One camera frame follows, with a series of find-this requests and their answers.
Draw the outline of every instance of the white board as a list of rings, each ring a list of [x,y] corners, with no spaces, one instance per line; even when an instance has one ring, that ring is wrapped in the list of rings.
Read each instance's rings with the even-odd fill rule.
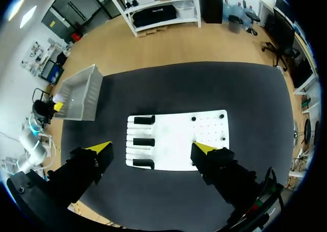
[[[191,161],[193,142],[218,149],[223,147],[229,149],[226,110],[157,114],[153,125],[134,124],[135,117],[151,116],[128,117],[126,136],[126,165],[128,166],[136,167],[133,165],[133,159],[152,159],[155,170],[197,171]],[[133,144],[134,138],[154,138],[155,146],[136,146]]]

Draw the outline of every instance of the yellow object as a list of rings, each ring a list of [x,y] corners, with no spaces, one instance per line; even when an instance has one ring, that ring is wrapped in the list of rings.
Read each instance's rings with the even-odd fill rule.
[[[199,149],[201,149],[203,151],[203,153],[205,153],[205,155],[208,154],[208,152],[215,150],[216,148],[214,147],[210,147],[208,145],[204,145],[198,142],[194,142],[194,144],[196,144],[196,146],[199,147]]]
[[[112,142],[108,141],[108,142],[98,144],[98,145],[95,145],[95,146],[92,146],[92,147],[89,147],[89,148],[86,148],[86,149],[96,151],[96,153],[99,154],[101,152],[101,150],[103,150],[105,147],[107,147],[108,144],[112,144]]]
[[[56,103],[55,104],[55,107],[54,107],[54,110],[57,111],[57,112],[59,112],[60,109],[62,108],[62,106],[63,106],[63,103],[62,102]]]

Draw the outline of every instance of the shelf board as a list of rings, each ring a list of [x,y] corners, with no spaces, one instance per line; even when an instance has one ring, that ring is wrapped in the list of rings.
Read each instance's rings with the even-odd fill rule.
[[[139,10],[149,8],[149,7],[152,7],[152,6],[157,6],[157,5],[172,3],[172,2],[177,2],[177,1],[193,1],[193,0],[168,0],[168,1],[159,1],[159,0],[157,0],[155,2],[151,2],[151,3],[145,4],[145,5],[140,5],[140,6],[135,6],[135,7],[128,8],[128,9],[126,9],[124,11],[124,14],[129,14],[131,12],[139,11]]]
[[[181,19],[178,17],[176,19],[172,19],[172,20],[168,20],[168,21],[160,21],[155,24],[150,24],[150,25],[139,27],[139,28],[135,28],[135,31],[139,32],[139,31],[143,31],[145,29],[151,29],[151,28],[156,28],[156,27],[170,25],[170,24],[182,24],[184,22],[197,22],[197,21],[198,21],[198,19],[195,17],[189,18],[189,19]]]

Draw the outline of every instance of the black mat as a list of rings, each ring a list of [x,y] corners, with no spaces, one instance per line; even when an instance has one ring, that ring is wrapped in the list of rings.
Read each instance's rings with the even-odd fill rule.
[[[275,67],[197,62],[106,76],[94,122],[65,121],[62,163],[77,146],[111,140],[114,160],[81,201],[114,223],[135,229],[214,231],[233,211],[194,172],[152,171],[125,165],[127,117],[225,109],[230,149],[259,181],[272,166],[287,182],[293,116],[286,83]]]

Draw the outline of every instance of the computer monitor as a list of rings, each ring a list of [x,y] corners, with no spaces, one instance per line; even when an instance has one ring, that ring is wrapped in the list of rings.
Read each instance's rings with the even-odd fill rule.
[[[290,19],[291,22],[294,23],[295,21],[294,12],[292,8],[284,0],[276,0],[275,6],[278,9],[280,9],[281,12],[283,12],[288,17],[288,19]]]

